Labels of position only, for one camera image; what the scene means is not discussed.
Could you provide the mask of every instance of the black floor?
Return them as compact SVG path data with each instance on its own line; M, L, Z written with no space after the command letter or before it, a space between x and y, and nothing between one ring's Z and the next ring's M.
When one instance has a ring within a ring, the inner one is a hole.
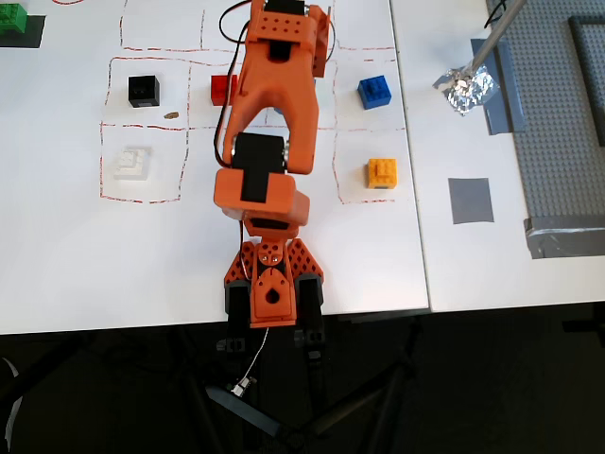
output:
M605 453L605 349L594 334L562 332L563 321L591 315L592 305L575 305L421 316L402 452ZM327 318L330 400L398 358L411 321ZM173 373L170 329L98 332L93 345L25 396L13 452L199 452ZM198 361L215 360L225 325L187 329ZM0 337L0 355L23 370L62 339ZM302 353L290 330L269 331L260 376L265 411L292 426L310 418ZM375 417L371 407L360 410L307 452L357 452ZM217 418L237 433L233 418ZM283 451L267 443L264 452Z

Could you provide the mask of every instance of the white lego brick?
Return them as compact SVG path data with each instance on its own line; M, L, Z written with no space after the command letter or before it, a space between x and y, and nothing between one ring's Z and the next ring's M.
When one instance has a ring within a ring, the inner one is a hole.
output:
M148 161L146 148L125 148L118 157L113 177L116 180L144 181L147 179Z

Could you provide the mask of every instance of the green lego brick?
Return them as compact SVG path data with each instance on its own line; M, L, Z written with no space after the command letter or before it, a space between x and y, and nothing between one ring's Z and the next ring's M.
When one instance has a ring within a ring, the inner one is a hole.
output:
M27 11L18 3L0 4L0 33L14 30L26 32Z

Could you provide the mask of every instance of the yellow lego brick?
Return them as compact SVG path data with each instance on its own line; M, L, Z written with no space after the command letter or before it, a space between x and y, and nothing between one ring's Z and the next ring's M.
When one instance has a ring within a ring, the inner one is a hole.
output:
M397 185L396 159L370 159L368 162L368 188L393 189Z

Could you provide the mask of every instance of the cable connector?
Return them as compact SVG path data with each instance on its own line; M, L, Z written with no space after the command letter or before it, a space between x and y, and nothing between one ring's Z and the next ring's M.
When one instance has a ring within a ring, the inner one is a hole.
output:
M248 387L254 383L256 383L256 378L254 378L253 376L251 376L250 378L245 376L244 378L239 380L235 384L235 386L233 386L233 388L231 389L231 392L233 394L235 394L237 397L241 397L244 395L244 393L246 392Z

